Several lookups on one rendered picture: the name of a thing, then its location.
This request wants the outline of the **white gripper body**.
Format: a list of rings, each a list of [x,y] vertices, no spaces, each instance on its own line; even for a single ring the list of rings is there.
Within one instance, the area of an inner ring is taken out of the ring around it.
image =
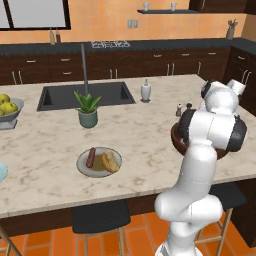
[[[229,81],[229,87],[236,93],[237,96],[241,96],[246,88],[244,84],[234,79]]]

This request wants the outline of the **golden bun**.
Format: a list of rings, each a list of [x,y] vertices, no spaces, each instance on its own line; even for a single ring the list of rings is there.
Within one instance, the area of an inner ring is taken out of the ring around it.
[[[115,173],[120,169],[120,166],[117,164],[113,152],[103,153],[102,162],[105,169],[111,173]]]

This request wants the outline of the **brown sausage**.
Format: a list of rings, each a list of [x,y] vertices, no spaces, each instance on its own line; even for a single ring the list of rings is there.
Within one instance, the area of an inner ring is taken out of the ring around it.
[[[95,153],[96,153],[96,148],[92,147],[89,151],[89,155],[88,155],[87,162],[86,162],[86,166],[88,168],[92,168],[92,166],[93,166]]]

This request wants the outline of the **grey fruit bowl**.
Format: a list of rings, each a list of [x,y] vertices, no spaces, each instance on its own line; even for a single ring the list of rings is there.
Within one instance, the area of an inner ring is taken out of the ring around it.
[[[17,124],[17,117],[24,107],[24,101],[18,98],[11,98],[11,101],[18,106],[18,110],[11,114],[0,116],[0,130],[14,129]]]

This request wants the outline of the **dark wood side cupboards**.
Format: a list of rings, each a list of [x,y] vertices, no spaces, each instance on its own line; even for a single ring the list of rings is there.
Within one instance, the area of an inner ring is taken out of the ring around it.
[[[223,81],[231,79],[246,86],[240,106],[256,117],[256,55],[232,47]]]

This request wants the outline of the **grey pot with utensils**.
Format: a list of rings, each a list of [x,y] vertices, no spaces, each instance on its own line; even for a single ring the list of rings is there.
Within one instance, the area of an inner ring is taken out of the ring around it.
[[[236,21],[236,19],[234,19],[233,21],[228,20],[228,25],[229,25],[229,28],[226,33],[226,39],[232,40],[235,33],[235,27],[238,25],[238,22]]]

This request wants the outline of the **white soap dispenser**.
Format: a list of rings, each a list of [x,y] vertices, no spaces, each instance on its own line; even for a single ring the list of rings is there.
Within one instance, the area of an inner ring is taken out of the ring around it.
[[[141,101],[148,103],[150,101],[151,95],[151,85],[148,82],[148,79],[145,79],[145,82],[141,86]]]

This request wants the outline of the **dark wood cupboard run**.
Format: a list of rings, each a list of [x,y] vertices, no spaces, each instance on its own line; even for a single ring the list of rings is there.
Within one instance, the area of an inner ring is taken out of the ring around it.
[[[88,80],[196,74],[222,80],[230,49],[195,48],[86,54]],[[50,53],[0,56],[0,85],[81,81],[82,55]]]

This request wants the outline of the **black seat wooden stool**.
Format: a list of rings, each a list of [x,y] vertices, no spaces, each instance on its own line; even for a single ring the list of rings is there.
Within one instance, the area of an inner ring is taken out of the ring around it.
[[[84,235],[84,256],[88,256],[88,237],[118,231],[119,255],[125,256],[123,227],[131,221],[125,199],[72,208],[72,231]]]
[[[9,238],[7,233],[4,231],[2,226],[0,225],[0,237],[5,241],[6,246],[0,248],[0,253],[4,253],[5,256],[10,256],[11,252],[15,253],[15,256],[22,256],[20,251],[17,249],[15,244],[12,242],[12,240]]]
[[[216,196],[222,203],[223,210],[225,211],[225,218],[223,221],[217,221],[220,228],[220,233],[218,235],[203,238],[203,229],[201,229],[196,236],[195,244],[199,245],[217,242],[216,256],[220,256],[233,209],[244,205],[247,202],[247,199],[234,182],[213,185],[210,189],[210,194]]]

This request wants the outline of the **green plant in grey pot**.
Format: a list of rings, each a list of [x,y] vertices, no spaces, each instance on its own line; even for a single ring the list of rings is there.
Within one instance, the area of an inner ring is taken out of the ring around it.
[[[101,97],[94,99],[91,94],[84,96],[78,91],[74,95],[80,104],[77,108],[80,125],[88,129],[95,127],[98,123],[97,108]]]

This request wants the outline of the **grey tap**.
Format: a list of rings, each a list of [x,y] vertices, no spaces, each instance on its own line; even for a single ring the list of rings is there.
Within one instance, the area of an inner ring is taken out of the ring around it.
[[[86,54],[84,44],[81,44],[81,55],[82,55],[82,67],[83,67],[83,74],[84,74],[84,87],[85,87],[85,97],[89,94],[88,88],[88,78],[87,78],[87,69],[86,69]]]

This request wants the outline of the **dark sink basin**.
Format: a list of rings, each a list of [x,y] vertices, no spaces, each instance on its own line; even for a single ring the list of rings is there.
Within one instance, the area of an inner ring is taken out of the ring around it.
[[[134,104],[135,100],[125,82],[93,83],[88,85],[94,99],[101,97],[99,106]],[[38,111],[74,109],[80,106],[74,92],[85,94],[83,84],[45,86],[38,103]]]

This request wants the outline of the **black framed window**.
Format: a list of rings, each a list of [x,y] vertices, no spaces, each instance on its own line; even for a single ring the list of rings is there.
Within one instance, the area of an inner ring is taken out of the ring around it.
[[[0,0],[0,31],[70,28],[68,0]]]

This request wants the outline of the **dark wood island base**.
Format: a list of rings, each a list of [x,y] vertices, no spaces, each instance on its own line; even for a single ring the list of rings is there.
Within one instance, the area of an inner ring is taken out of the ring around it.
[[[247,202],[233,210],[231,220],[250,248],[256,247],[256,178],[236,181]],[[153,211],[155,195],[128,200],[131,215]],[[9,236],[23,235],[63,228],[71,225],[71,209],[60,209],[0,219],[0,225]]]

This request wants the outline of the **dark wood wall cupboard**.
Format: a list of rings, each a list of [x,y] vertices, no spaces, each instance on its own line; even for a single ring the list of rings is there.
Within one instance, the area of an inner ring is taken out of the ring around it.
[[[190,0],[189,9],[201,13],[256,15],[256,0]]]

